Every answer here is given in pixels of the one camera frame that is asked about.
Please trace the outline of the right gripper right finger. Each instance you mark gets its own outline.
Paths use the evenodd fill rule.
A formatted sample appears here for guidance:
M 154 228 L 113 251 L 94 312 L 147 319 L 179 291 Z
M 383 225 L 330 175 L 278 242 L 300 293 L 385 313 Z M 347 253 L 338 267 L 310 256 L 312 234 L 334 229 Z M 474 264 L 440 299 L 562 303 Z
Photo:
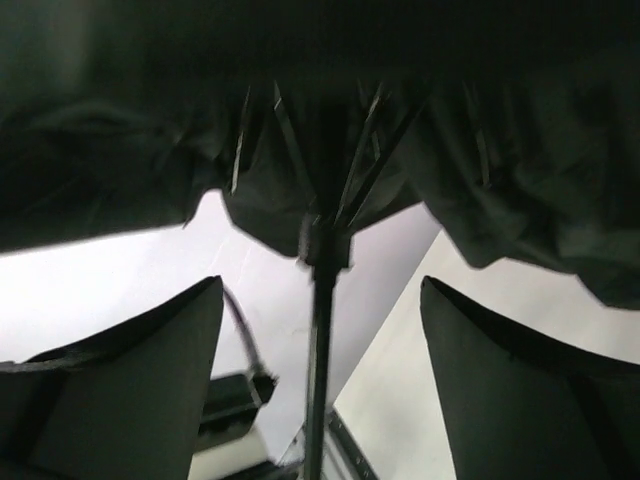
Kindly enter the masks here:
M 434 277 L 420 313 L 459 479 L 635 479 L 639 368 L 500 315 Z

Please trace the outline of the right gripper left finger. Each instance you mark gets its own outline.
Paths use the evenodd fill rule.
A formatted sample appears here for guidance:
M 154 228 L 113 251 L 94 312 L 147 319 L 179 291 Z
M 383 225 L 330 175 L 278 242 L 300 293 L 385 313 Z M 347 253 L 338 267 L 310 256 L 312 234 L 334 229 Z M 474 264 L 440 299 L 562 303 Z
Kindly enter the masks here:
M 184 479 L 223 313 L 208 277 L 120 324 L 1 366 L 5 479 Z

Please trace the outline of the pink folding umbrella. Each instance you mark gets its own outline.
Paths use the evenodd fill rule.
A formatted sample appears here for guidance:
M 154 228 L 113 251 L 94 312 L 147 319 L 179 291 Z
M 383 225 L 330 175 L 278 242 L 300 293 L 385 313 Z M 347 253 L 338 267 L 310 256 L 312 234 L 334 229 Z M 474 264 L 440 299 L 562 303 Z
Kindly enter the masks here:
M 304 475 L 353 235 L 423 202 L 639 305 L 635 1 L 5 1 L 1 248 L 232 222 L 314 275 Z

